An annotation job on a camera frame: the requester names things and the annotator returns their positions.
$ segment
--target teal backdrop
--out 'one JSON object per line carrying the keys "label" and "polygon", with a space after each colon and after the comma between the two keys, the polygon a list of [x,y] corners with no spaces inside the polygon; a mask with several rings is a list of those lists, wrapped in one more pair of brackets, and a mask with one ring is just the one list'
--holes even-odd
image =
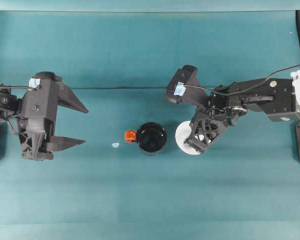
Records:
{"label": "teal backdrop", "polygon": [[[3,129],[0,240],[300,239],[295,122],[249,112],[190,156],[175,129],[195,109],[165,99],[185,64],[216,86],[299,63],[294,11],[1,11],[0,83],[53,71],[90,112],[58,109],[56,135],[86,143],[52,161],[22,159],[19,139]],[[149,121],[168,135],[152,157],[124,142],[125,130]]]}

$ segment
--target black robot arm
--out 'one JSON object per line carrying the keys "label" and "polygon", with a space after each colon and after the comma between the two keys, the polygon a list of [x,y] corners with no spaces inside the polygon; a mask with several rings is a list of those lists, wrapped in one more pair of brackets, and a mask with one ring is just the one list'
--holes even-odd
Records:
{"label": "black robot arm", "polygon": [[[23,98],[11,94],[13,88],[26,88]],[[19,136],[22,157],[52,160],[53,152],[83,144],[84,140],[55,136],[58,105],[82,113],[89,111],[73,91],[53,72],[39,72],[27,86],[0,85],[0,128],[7,123]],[[11,121],[16,121],[14,129]]]}
{"label": "black robot arm", "polygon": [[184,144],[200,154],[208,150],[228,126],[235,126],[239,117],[248,111],[264,112],[273,122],[300,120],[300,96],[296,97],[300,92],[295,90],[300,82],[300,72],[294,76],[296,81],[262,78],[233,82],[209,89],[210,95],[205,92],[208,88],[198,81],[197,72],[198,69],[190,65],[178,69],[166,87],[166,99],[174,104],[183,102],[197,107],[189,124],[191,133]]}

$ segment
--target cable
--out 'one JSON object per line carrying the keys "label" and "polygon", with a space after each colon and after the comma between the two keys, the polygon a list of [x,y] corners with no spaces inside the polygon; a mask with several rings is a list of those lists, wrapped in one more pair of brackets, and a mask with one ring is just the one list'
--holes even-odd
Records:
{"label": "cable", "polygon": [[203,86],[194,86],[194,85],[187,85],[187,84],[184,84],[183,86],[184,87],[196,88],[196,89],[203,89],[203,90],[206,90],[206,91],[209,91],[209,92],[212,92],[214,94],[221,95],[221,96],[232,96],[232,95],[242,94],[242,93],[245,93],[245,92],[247,92],[249,90],[255,89],[255,88],[261,86],[262,84],[265,84],[274,75],[276,75],[278,73],[281,73],[281,72],[284,72],[284,71],[287,71],[289,69],[294,69],[294,68],[298,68],[298,67],[300,67],[300,64],[295,65],[295,66],[289,66],[287,68],[283,68],[283,69],[278,70],[278,71],[274,71],[273,73],[269,74],[263,81],[255,84],[253,86],[250,86],[250,87],[248,87],[246,89],[243,89],[241,91],[236,91],[236,92],[231,92],[231,93],[223,93],[223,92],[216,91],[216,90],[213,90],[213,89],[210,89],[210,88],[207,88],[207,87],[203,87]]}
{"label": "cable", "polygon": [[15,86],[5,86],[5,85],[0,85],[0,89],[28,89],[28,90],[33,90],[36,91],[37,89],[34,87],[30,87],[30,86],[19,86],[19,85],[15,85]]}

